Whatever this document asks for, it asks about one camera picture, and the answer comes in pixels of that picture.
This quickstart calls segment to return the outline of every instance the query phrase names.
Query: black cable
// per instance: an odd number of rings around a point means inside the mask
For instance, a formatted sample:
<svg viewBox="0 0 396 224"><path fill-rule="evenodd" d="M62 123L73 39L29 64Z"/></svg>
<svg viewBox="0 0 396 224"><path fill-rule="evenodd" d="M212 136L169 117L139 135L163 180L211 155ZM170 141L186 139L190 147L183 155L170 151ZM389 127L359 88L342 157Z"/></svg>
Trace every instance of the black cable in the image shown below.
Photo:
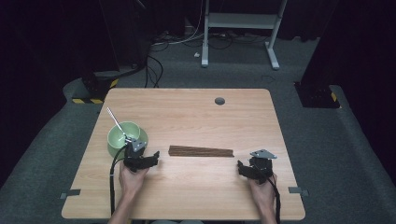
<svg viewBox="0 0 396 224"><path fill-rule="evenodd" d="M259 36L259 35L257 35L257 36L252 36L252 40L237 40L236 38L242 38L242 37L245 37L245 36L237 36L237 37L235 37L234 38L234 43L238 43L238 44L254 44L254 43L260 43L260 42L263 42L263 41L265 41L265 40L267 40L268 38L269 38L269 36Z"/></svg>
<svg viewBox="0 0 396 224"><path fill-rule="evenodd" d="M146 60L146 83L145 83L145 88L148 86L149 83L149 62Z"/></svg>
<svg viewBox="0 0 396 224"><path fill-rule="evenodd" d="M114 167L116 166L117 162L123 160L117 160L117 157L120 155L123 149L125 149L126 145L122 148L119 149L117 152L116 156L113 159L113 162L111 163L111 168L110 168L110 207L111 207L111 215L113 215L114 211L116 210L116 205L115 205L115 192L114 192Z"/></svg>
<svg viewBox="0 0 396 224"><path fill-rule="evenodd" d="M228 38L224 38L225 36L221 36L221 35L212 35L211 37L215 37L215 38L217 38L217 39L219 39L219 40L231 40L227 46L225 46L225 47L223 47L223 48L217 48L217 47L214 47L213 45L210 45L209 43L208 43L207 45L208 45L210 48L212 48L212 49L227 49L227 48L229 48L229 47L233 44L233 37L230 36L230 35L227 34L227 33L225 33L225 35L228 36Z"/></svg>
<svg viewBox="0 0 396 224"><path fill-rule="evenodd" d="M187 46L187 47L190 47L190 48L199 48L199 47L201 47L202 45L203 45L203 42L202 42L202 38L199 38L199 39L194 39L194 40L199 40L199 45L194 45L194 46L192 46L192 45L188 45L187 43L189 43L189 42L192 42L193 40L190 40L190 41L187 41L187 42L183 42L182 44L183 45L185 45L185 46Z"/></svg>
<svg viewBox="0 0 396 224"><path fill-rule="evenodd" d="M160 88L160 86L158 85L158 83L160 82L160 80L161 80L161 77L163 77L163 65L160 63L160 61L158 61L157 59L155 59L155 58L153 58L153 57L151 57L151 56L148 56L150 59L152 59L152 60L154 60L155 62L157 62L158 63L158 65L161 67L161 73L160 73L160 76L158 77L158 79L156 80L156 82L154 83L154 88Z"/></svg>
<svg viewBox="0 0 396 224"><path fill-rule="evenodd" d="M168 49L168 47L169 47L169 42L168 42L168 41L166 41L166 42L164 42L164 43L161 43L161 44L152 45L152 47L153 47L153 46L160 46L160 45L162 45L162 44L166 44L165 48L163 48L163 49L151 49L151 51L152 51L152 52L160 52L160 51L164 51L164 50Z"/></svg>
<svg viewBox="0 0 396 224"><path fill-rule="evenodd" d="M186 39L186 38L167 34L164 37L155 39L153 46L162 45L162 44L169 45L172 43L172 41L180 41L183 39Z"/></svg>
<svg viewBox="0 0 396 224"><path fill-rule="evenodd" d="M279 190L277 190L276 187L276 179L274 176L273 178L275 183L273 183L270 178L267 178L267 180L274 188L275 197L276 197L276 223L280 224L280 194L279 194Z"/></svg>
<svg viewBox="0 0 396 224"><path fill-rule="evenodd" d="M197 29L195 29L195 27L193 27L193 26L190 26L190 27L192 28L190 33L189 34L184 33L184 36L192 36L193 34L195 34L198 31Z"/></svg>
<svg viewBox="0 0 396 224"><path fill-rule="evenodd" d="M184 42L188 42L190 40L194 40L196 38L193 37L193 35L191 36L184 36L184 37L177 37L177 36L172 36L171 38L165 39L163 42L156 42L154 44L155 45L161 45L161 44L178 44L178 43L184 43Z"/></svg>
<svg viewBox="0 0 396 224"><path fill-rule="evenodd" d="M150 79L150 81L152 82L152 84L154 84L154 88L155 88L155 87L156 87L155 84L156 84L156 82L157 82L157 80L158 80L158 75L157 75L157 73L154 71L154 69L152 69L150 66L149 66L148 68L149 68L149 70L151 70L151 72L154 73L154 75L155 75L155 82L154 82L154 81L152 80L151 73L148 72L149 79Z"/></svg>

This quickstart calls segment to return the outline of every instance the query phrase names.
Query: yellow black tape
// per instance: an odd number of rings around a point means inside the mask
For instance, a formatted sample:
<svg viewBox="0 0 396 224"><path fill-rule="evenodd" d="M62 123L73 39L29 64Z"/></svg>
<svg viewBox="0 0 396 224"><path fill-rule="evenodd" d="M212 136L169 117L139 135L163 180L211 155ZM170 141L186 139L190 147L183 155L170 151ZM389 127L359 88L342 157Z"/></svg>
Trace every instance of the yellow black tape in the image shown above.
<svg viewBox="0 0 396 224"><path fill-rule="evenodd" d="M119 82L118 79L114 79L110 85L109 89L113 89L116 87L117 83ZM72 101L75 104L102 104L105 99L97 99L97 98L73 98Z"/></svg>
<svg viewBox="0 0 396 224"><path fill-rule="evenodd" d="M118 79L118 78L115 79L114 81L112 81L111 84L110 84L110 89L116 87L116 85L117 85L118 82L119 82L119 79Z"/></svg>
<svg viewBox="0 0 396 224"><path fill-rule="evenodd" d="M332 100L333 100L334 102L337 101L337 96L334 94L334 92L332 92Z"/></svg>
<svg viewBox="0 0 396 224"><path fill-rule="evenodd" d="M103 100L101 99L72 99L75 104L102 104Z"/></svg>

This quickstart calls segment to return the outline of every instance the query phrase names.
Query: wooden stick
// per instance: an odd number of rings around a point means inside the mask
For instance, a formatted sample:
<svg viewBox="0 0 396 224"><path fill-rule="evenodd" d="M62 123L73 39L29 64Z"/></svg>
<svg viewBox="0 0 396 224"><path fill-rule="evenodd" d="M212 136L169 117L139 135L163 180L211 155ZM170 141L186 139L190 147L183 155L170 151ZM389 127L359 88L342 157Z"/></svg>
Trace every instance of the wooden stick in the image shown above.
<svg viewBox="0 0 396 224"><path fill-rule="evenodd" d="M182 147L170 146L169 156L179 157L233 157L231 149L212 147Z"/></svg>

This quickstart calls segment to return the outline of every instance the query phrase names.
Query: wire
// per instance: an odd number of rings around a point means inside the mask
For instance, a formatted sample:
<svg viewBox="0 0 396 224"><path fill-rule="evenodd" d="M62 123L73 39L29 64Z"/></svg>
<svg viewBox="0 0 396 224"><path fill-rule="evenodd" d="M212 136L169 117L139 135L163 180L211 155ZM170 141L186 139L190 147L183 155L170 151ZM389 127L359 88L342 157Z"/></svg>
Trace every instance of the wire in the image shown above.
<svg viewBox="0 0 396 224"><path fill-rule="evenodd" d="M111 163L111 168L110 168L110 209L111 209L111 215L113 215L114 211L116 210L116 205L115 205L115 192L114 192L114 167L116 166L117 162L123 160L117 160L117 157L120 155L123 149L125 149L126 145L123 146L122 148L117 151L116 156L113 159L113 162Z"/></svg>
<svg viewBox="0 0 396 224"><path fill-rule="evenodd" d="M163 49L152 49L151 51L152 51L152 52L160 52L160 51L164 51L164 50L166 50L166 49L169 48L169 43L168 43L168 42L165 42L165 43L163 43L163 44L166 44L165 48L163 48Z"/></svg>
<svg viewBox="0 0 396 224"><path fill-rule="evenodd" d="M195 29L194 34L192 34L189 38L187 38L185 40L172 42L172 43L169 43L169 44L179 44L179 43L187 42L187 41L191 40L195 36L195 34L198 32L199 26L201 25L201 18L202 18L202 11L203 11L202 8L203 7L204 7L204 0L201 0L201 11L200 11L200 14L199 14L198 25L197 25L197 28Z"/></svg>
<svg viewBox="0 0 396 224"><path fill-rule="evenodd" d="M155 43L152 44L151 46L159 46L159 45L163 45L163 44L169 44L172 41L180 41L183 39L184 39L183 37L169 35L166 32L166 35L164 35L163 37L155 39Z"/></svg>
<svg viewBox="0 0 396 224"><path fill-rule="evenodd" d="M263 41L265 41L265 40L267 40L268 38L269 38L269 36L261 36L261 35L257 35L257 36L252 36L252 40L249 40L249 41L245 41L245 40L236 40L236 38L243 38L243 37L246 37L246 36L237 36L237 37L235 37L234 38L234 43L238 43L238 44L254 44L254 43L260 43L260 42L263 42Z"/></svg>
<svg viewBox="0 0 396 224"><path fill-rule="evenodd" d="M231 40L227 46L222 48L214 47L213 45L207 44L212 49L227 49L233 44L233 37L230 36L228 33L220 34L220 35L212 35L212 36L216 37L219 40Z"/></svg>
<svg viewBox="0 0 396 224"><path fill-rule="evenodd" d="M198 45L189 45L189 44L187 44L187 43L192 43L192 42L194 42L195 40L199 40L199 44ZM202 45L203 45L203 38L200 38L200 39L198 39L198 38L195 38L194 40L190 40L190 41L188 41L188 42L184 42L184 43L182 43L183 45L185 45L185 46L187 46L187 47L190 47L190 48L199 48L199 47L201 47Z"/></svg>
<svg viewBox="0 0 396 224"><path fill-rule="evenodd" d="M280 193L276 187L276 178L274 177L274 174L272 175L272 177L274 178L274 182L272 182L270 178L267 178L267 180L268 180L268 182L270 182L270 184L274 188L274 192L275 192L275 196L276 196L276 223L280 224Z"/></svg>
<svg viewBox="0 0 396 224"><path fill-rule="evenodd" d="M149 56L149 55L148 55L148 58L154 60L154 61L161 67L161 73L160 73L160 75L158 76L157 73L154 71L154 69L152 69L152 68L149 66L149 60L147 60L147 62L146 62L146 83L145 83L145 88L146 88L146 87L148 86L148 84L149 84L149 79L150 79L150 81L154 84L153 88L160 88L159 82L160 82L161 78L163 77L163 65L160 63L160 61L158 61L157 59L155 59L155 58L153 58L153 57L151 57L151 56ZM149 70L151 70L151 72L154 73L154 75L155 75L155 80L152 79L152 76L151 76Z"/></svg>

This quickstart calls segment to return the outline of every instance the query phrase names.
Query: gray carpet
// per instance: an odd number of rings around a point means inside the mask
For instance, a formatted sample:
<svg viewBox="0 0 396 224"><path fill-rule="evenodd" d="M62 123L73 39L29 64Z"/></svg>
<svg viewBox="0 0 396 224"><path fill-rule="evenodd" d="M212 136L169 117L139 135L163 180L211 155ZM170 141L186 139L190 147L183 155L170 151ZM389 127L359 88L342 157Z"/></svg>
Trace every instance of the gray carpet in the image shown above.
<svg viewBox="0 0 396 224"><path fill-rule="evenodd" d="M219 40L210 43L217 48L227 45ZM297 183L309 191L303 197L306 217L299 223L396 223L396 189L342 89L331 86L342 108L301 106L293 82L301 80L316 44L277 40L278 71L272 70L262 42L210 49L207 68L200 66L201 58L193 56L201 48L177 44L150 55L163 65L160 88L264 88L271 92ZM159 75L159 65L151 59L148 64ZM142 70L120 78L117 88L141 88L145 81ZM70 101L79 82L64 87L68 103L37 135L1 188L1 224L106 223L61 216L64 200L59 196L73 182L102 107Z"/></svg>

